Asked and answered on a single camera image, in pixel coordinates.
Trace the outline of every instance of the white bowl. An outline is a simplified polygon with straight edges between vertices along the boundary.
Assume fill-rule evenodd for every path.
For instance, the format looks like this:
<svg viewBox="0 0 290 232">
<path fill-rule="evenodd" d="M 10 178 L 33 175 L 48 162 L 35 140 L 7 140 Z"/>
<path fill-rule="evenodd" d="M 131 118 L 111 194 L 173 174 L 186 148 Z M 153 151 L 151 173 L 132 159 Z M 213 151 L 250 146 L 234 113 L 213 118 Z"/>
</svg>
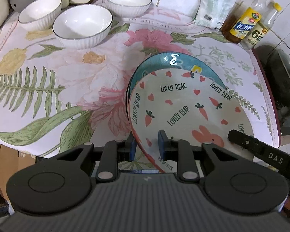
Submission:
<svg viewBox="0 0 290 232">
<path fill-rule="evenodd" d="M 36 0 L 22 10 L 18 22 L 27 31 L 47 30 L 60 14 L 61 7 L 61 0 Z"/>
<path fill-rule="evenodd" d="M 108 35 L 112 21 L 113 16 L 108 9 L 84 4 L 61 13 L 54 22 L 53 32 L 65 47 L 88 49 Z"/>
<path fill-rule="evenodd" d="M 142 15 L 152 0 L 105 0 L 107 7 L 116 15 L 134 18 Z"/>
</svg>

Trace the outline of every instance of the plate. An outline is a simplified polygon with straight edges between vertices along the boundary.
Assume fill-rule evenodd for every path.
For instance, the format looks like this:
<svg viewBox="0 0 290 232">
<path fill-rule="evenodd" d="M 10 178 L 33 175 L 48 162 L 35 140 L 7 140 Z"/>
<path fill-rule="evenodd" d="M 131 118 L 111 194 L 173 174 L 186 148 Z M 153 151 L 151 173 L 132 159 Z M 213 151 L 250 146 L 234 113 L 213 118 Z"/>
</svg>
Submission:
<svg viewBox="0 0 290 232">
<path fill-rule="evenodd" d="M 194 73 L 201 74 L 215 81 L 216 84 L 219 84 L 225 89 L 225 85 L 219 76 L 209 66 L 197 58 L 179 52 L 163 52 L 149 57 L 135 70 L 131 77 L 130 86 L 128 87 L 128 99 L 130 98 L 133 88 L 141 78 L 153 71 L 169 68 L 192 70 Z"/>
<path fill-rule="evenodd" d="M 240 104 L 221 85 L 189 70 L 161 69 L 146 75 L 132 91 L 128 115 L 138 145 L 162 172 L 175 172 L 176 163 L 160 158 L 160 129 L 168 137 L 185 139 L 191 145 L 213 142 L 253 159 L 249 151 L 228 141 L 232 129 L 253 135 Z"/>
</svg>

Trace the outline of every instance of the seasoning packet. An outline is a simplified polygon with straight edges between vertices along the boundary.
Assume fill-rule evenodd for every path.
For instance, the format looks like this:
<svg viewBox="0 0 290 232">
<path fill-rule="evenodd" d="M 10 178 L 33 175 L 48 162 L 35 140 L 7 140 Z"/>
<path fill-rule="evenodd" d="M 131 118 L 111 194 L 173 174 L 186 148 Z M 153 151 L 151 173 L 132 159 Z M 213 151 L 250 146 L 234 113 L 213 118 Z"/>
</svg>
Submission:
<svg viewBox="0 0 290 232">
<path fill-rule="evenodd" d="M 192 21 L 219 31 L 236 0 L 201 0 L 199 10 Z"/>
</svg>

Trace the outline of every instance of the bottle cap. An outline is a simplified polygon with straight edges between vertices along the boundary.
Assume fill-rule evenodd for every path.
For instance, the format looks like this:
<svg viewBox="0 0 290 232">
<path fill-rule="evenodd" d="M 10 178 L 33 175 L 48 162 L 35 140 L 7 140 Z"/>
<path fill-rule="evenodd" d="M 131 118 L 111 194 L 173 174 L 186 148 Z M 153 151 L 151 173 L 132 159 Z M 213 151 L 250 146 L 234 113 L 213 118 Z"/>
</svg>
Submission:
<svg viewBox="0 0 290 232">
<path fill-rule="evenodd" d="M 275 3 L 274 4 L 274 8 L 279 12 L 282 10 L 282 7 L 278 4 L 278 3 Z"/>
</svg>

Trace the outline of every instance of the bottle label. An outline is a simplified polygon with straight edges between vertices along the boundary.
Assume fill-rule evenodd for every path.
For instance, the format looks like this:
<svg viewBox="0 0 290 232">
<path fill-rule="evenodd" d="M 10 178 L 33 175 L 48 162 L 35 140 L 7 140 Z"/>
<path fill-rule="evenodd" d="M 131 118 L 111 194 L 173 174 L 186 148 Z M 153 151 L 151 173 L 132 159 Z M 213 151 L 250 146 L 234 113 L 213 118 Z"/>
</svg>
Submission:
<svg viewBox="0 0 290 232">
<path fill-rule="evenodd" d="M 243 39 L 260 19 L 261 15 L 249 7 L 230 30 L 230 33 L 240 39 Z"/>
<path fill-rule="evenodd" d="M 247 35 L 245 40 L 255 46 L 264 36 L 268 33 L 268 30 L 264 28 L 260 23 L 257 23 L 256 26 L 251 30 Z"/>
</svg>

